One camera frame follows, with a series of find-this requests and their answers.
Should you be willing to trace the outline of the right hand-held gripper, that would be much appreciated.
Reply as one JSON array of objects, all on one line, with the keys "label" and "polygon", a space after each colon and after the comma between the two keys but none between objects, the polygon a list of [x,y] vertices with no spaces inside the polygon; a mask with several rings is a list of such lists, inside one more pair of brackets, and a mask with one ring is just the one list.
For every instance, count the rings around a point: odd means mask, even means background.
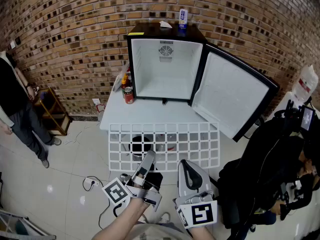
[{"label": "right hand-held gripper", "polygon": [[217,222],[218,202],[213,200],[208,173],[197,164],[182,159],[178,164],[176,211],[185,229],[208,226]]}]

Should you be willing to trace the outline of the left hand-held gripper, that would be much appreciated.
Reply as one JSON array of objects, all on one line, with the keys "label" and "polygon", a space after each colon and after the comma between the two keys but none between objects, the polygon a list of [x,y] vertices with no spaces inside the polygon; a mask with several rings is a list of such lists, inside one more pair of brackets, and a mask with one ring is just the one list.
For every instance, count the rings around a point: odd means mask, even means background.
[{"label": "left hand-held gripper", "polygon": [[[161,187],[163,175],[160,172],[151,172],[148,175],[155,156],[156,153],[153,150],[149,150],[133,176],[123,173],[102,188],[103,193],[114,206],[118,206],[123,202],[128,203],[133,198],[139,198],[146,204],[151,205],[155,212],[157,211],[162,200],[162,195],[157,189]],[[149,189],[144,187],[147,175],[148,182],[152,186]]]}]

